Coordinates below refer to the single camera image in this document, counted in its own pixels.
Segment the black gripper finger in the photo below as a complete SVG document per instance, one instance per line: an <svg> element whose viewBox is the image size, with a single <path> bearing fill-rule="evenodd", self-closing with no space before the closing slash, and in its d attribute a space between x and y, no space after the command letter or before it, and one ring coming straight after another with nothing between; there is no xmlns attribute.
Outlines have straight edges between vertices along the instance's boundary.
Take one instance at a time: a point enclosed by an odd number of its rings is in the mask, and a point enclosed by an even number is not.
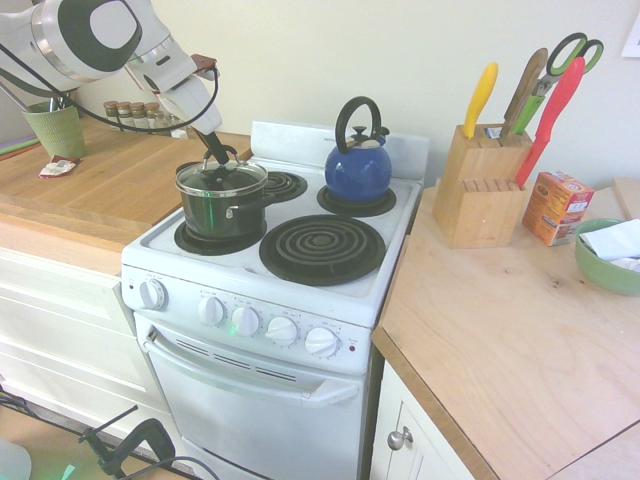
<svg viewBox="0 0 640 480"><path fill-rule="evenodd" d="M208 135L208 150L220 165L230 161L229 155L236 155L236 150L230 145L223 144L215 132Z"/></svg>
<svg viewBox="0 0 640 480"><path fill-rule="evenodd" d="M217 134L214 131L204 133L199 129L194 129L194 131L206 148L203 159L209 161L211 158L214 158L218 161L219 155L221 154L221 142Z"/></svg>

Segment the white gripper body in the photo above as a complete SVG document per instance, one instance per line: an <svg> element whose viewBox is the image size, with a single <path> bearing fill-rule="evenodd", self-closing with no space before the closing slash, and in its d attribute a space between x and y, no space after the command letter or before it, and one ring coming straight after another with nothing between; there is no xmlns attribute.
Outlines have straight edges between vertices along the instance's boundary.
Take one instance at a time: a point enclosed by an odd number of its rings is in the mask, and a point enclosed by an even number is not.
<svg viewBox="0 0 640 480"><path fill-rule="evenodd" d="M181 85L162 92L158 96L162 105L202 134L211 134L222 124L222 117L211 101L210 92L195 75L190 75Z"/></svg>

